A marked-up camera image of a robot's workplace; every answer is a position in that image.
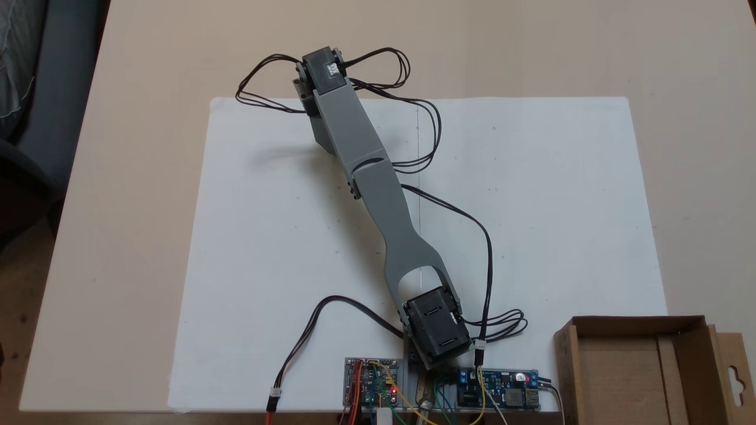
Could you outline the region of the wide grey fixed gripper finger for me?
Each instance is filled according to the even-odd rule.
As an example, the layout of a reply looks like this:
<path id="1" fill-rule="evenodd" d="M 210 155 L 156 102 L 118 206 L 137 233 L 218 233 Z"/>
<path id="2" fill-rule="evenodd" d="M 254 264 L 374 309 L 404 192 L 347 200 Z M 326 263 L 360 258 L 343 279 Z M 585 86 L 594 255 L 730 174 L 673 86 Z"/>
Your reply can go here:
<path id="1" fill-rule="evenodd" d="M 330 155 L 338 156 L 338 150 L 333 143 L 330 130 L 338 130 L 342 124 L 341 120 L 332 116 L 323 117 L 321 113 L 318 113 L 310 117 L 310 124 L 316 143 Z"/>

